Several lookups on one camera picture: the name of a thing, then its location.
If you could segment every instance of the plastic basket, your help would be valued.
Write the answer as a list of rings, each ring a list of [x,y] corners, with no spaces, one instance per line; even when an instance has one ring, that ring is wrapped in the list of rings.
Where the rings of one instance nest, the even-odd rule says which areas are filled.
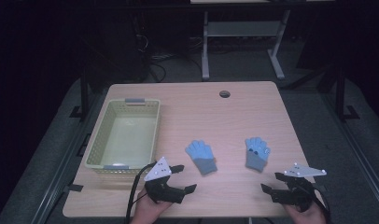
[[[85,166],[97,173],[126,174],[153,162],[160,105],[155,99],[109,101]]]

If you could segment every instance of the floor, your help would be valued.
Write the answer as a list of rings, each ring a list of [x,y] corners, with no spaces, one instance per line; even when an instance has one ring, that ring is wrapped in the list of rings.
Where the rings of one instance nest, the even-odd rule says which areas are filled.
[[[155,54],[151,69],[154,76],[145,82],[202,81],[201,54],[194,43],[188,57],[172,56],[169,52]],[[285,40],[278,54],[285,79],[277,79],[266,49],[273,39],[234,39],[229,44],[216,40],[210,53],[210,82],[269,80],[278,87],[312,71],[296,68],[303,43]],[[379,199],[369,183],[360,157],[368,159],[379,176],[379,119],[368,107],[359,88],[346,81],[345,104],[352,105],[361,119],[341,123],[334,113],[334,88],[319,93],[316,77],[293,91],[281,90],[281,96],[298,135],[304,154],[311,166],[324,167],[328,175],[317,177],[316,183],[325,189],[334,223],[379,223]],[[80,105],[79,81],[73,83],[44,135],[35,155],[11,195],[0,224],[4,223],[123,223],[123,217],[69,218],[62,214],[67,188],[74,178],[83,149],[82,142],[91,133],[107,89],[90,92],[90,114],[80,122],[70,118],[74,106]],[[247,223],[248,218],[160,219],[156,223]],[[287,217],[272,217],[273,223],[291,223]],[[270,223],[257,217],[252,223]]]

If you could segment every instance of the gray carpet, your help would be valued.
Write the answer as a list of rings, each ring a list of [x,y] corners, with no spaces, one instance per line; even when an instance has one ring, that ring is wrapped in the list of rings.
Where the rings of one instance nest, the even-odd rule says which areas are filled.
[[[271,80],[277,86],[284,86],[302,77],[309,71],[296,69],[302,43],[285,42],[278,58],[287,78],[279,80],[274,76],[273,68],[265,49],[269,43],[258,43],[253,49],[242,49],[224,54],[210,54],[210,81],[257,81]],[[201,81],[199,69],[200,54],[194,53],[189,59],[175,58],[159,63],[166,69],[163,82]],[[162,70],[153,67],[159,77]],[[325,169],[328,175],[316,178],[319,186],[326,188],[334,223],[379,223],[379,202],[366,181],[350,144],[347,143],[341,129],[331,112],[329,101],[333,100],[333,91],[329,94],[316,92],[318,78],[315,78],[295,91],[281,91],[288,114],[298,135],[305,156],[313,167]],[[146,82],[154,82],[149,77]],[[68,218],[62,214],[67,197],[64,186],[75,176],[81,160],[77,157],[82,140],[92,131],[92,126],[100,111],[105,92],[91,93],[91,113],[86,122],[69,118],[74,106],[80,105],[79,81],[73,84],[64,98],[55,119],[49,126],[32,161],[29,163],[19,184],[12,193],[3,213],[0,224],[32,223],[35,214],[43,202],[51,180],[63,164],[65,170],[53,197],[53,207],[47,209],[39,223],[122,223],[123,218]],[[349,120],[350,128],[364,154],[379,175],[379,119],[368,107],[361,92],[352,83],[347,83],[346,103],[352,105],[361,119]],[[286,217],[271,218],[274,223],[291,223]],[[253,223],[268,223],[262,218],[253,218]],[[157,223],[198,223],[198,219],[161,219]],[[245,218],[206,218],[206,223],[247,223]]]

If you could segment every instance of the blue glove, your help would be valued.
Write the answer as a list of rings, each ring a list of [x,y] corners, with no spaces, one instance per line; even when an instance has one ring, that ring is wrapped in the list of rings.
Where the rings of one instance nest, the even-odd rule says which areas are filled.
[[[202,175],[207,175],[217,170],[212,149],[209,145],[206,145],[203,140],[192,141],[191,144],[186,147],[186,152]]]
[[[246,167],[262,172],[271,150],[259,137],[246,139]]]

